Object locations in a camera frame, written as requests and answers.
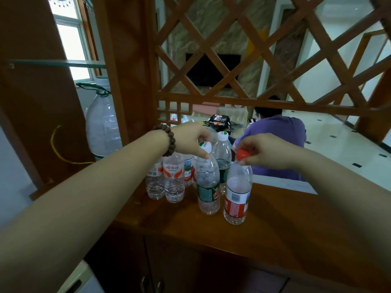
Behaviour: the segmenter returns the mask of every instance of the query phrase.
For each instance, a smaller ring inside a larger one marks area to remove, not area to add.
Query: red bottle cap
[[[236,158],[238,161],[241,161],[243,158],[250,157],[251,154],[245,149],[238,149],[236,152]]]

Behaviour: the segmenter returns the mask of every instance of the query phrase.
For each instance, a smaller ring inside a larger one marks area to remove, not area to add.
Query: person in purple shirt
[[[269,99],[280,100],[277,96],[271,96]],[[258,120],[247,127],[243,136],[235,141],[233,144],[235,151],[242,139],[258,133],[272,133],[287,142],[304,147],[307,136],[304,123],[300,119],[282,116],[281,109],[264,107],[255,107],[254,109]],[[254,175],[303,181],[300,174],[291,169],[277,170],[264,166],[252,166],[252,168]]]

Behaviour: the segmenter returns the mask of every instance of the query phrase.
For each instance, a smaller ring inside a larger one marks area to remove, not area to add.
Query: window pane
[[[49,4],[53,14],[71,17],[71,18],[77,18],[76,6],[74,0],[65,0],[65,1],[49,0]]]
[[[61,42],[63,43],[66,59],[86,60],[81,45],[79,30],[74,26],[64,26],[62,24],[58,24],[57,28],[60,33]],[[73,80],[90,78],[90,73],[87,68],[71,67],[70,70]]]

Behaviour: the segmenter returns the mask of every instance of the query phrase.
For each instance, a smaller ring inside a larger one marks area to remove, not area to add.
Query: black tv screen
[[[192,55],[193,54],[186,54],[186,61],[188,61]],[[218,54],[218,56],[230,71],[241,62],[241,56],[239,54]],[[222,74],[206,54],[204,54],[186,75],[195,86],[202,87],[213,87],[222,79]],[[231,88],[231,85],[227,84],[224,88]]]

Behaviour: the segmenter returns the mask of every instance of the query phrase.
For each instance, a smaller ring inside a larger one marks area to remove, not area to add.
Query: black bag
[[[208,119],[210,127],[212,127],[216,132],[222,132],[228,127],[231,127],[230,118],[227,115],[212,115]]]

